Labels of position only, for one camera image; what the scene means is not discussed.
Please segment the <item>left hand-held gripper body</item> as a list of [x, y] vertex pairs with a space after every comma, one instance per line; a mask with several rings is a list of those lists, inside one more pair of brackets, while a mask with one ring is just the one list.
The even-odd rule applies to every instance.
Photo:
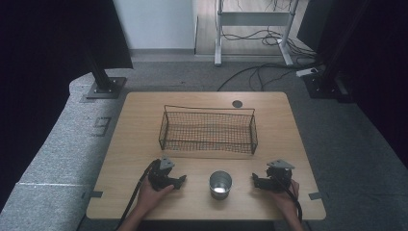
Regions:
[[173, 167], [174, 163], [167, 156], [157, 159], [151, 164], [148, 180], [155, 191], [174, 185], [174, 179], [168, 176]]

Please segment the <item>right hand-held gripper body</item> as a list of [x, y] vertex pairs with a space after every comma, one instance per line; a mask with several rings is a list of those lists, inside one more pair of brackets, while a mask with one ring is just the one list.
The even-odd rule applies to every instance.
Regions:
[[268, 188], [276, 193], [287, 190], [292, 183], [294, 166], [284, 160], [267, 163], [267, 166]]

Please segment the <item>metal cup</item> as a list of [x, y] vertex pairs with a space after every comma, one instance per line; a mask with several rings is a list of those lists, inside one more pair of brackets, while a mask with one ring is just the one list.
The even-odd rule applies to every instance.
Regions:
[[232, 188], [232, 177], [224, 170], [213, 172], [209, 178], [209, 188], [211, 196], [217, 200], [225, 199]]

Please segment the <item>black wire mesh basket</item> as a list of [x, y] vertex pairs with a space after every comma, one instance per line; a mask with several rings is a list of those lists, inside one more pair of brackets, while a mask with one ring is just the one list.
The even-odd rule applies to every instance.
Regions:
[[254, 109], [164, 105], [162, 150], [218, 150], [253, 155], [258, 147]]

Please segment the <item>person's left hand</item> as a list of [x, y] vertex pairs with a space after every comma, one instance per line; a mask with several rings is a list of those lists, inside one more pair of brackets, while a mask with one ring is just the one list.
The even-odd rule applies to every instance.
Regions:
[[138, 196], [136, 208], [138, 211], [150, 212], [160, 201], [174, 190], [173, 185], [155, 191], [148, 179], [144, 179]]

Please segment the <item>person's right hand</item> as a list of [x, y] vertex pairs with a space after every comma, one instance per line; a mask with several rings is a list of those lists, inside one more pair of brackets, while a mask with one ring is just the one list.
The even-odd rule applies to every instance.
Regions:
[[[299, 184], [293, 180], [289, 191], [295, 198], [298, 198]], [[285, 218], [297, 218], [297, 207], [287, 192], [270, 192], [269, 194]]]

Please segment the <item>grey floor tape mark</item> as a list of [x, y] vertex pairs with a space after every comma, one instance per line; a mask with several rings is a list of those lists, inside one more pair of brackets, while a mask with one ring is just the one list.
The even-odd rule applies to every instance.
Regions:
[[90, 134], [93, 137], [104, 137], [109, 129], [111, 120], [109, 116], [98, 117], [92, 125]]

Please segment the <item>black metal stand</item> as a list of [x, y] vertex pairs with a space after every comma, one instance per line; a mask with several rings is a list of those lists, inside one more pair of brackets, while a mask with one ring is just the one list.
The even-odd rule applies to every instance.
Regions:
[[85, 47], [86, 61], [94, 78], [86, 99], [118, 99], [125, 83], [125, 77], [109, 77], [106, 71], [98, 65], [91, 51]]
[[346, 47], [357, 30], [370, 1], [335, 0], [339, 8], [332, 11], [332, 37], [329, 45], [320, 55], [323, 71], [303, 78], [311, 98], [336, 99], [341, 103], [353, 102], [340, 68]]

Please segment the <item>white power strip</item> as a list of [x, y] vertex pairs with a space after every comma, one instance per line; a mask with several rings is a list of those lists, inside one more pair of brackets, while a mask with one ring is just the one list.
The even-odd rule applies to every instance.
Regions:
[[295, 75], [296, 77], [302, 77], [302, 76], [307, 76], [307, 75], [312, 75], [312, 74], [317, 74], [319, 73], [319, 70], [315, 67], [311, 67], [311, 68], [306, 68], [306, 69], [301, 69], [298, 70]]

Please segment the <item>black curtain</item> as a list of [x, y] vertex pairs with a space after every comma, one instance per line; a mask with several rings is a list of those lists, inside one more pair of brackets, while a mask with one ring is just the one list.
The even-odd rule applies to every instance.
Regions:
[[[335, 0], [308, 0], [297, 37], [317, 53], [329, 45]], [[371, 0], [340, 72], [353, 102], [408, 166], [408, 0]]]
[[114, 0], [0, 0], [0, 210], [58, 120], [70, 83], [131, 65]]

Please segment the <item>white desk frame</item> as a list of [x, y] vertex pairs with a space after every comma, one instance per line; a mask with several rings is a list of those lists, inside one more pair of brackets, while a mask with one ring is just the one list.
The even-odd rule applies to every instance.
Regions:
[[285, 32], [277, 43], [285, 64], [293, 65], [288, 40], [298, 2], [299, 0], [292, 0], [287, 12], [225, 12], [223, 0], [216, 0], [215, 66], [222, 64], [221, 34], [224, 26], [284, 26]]

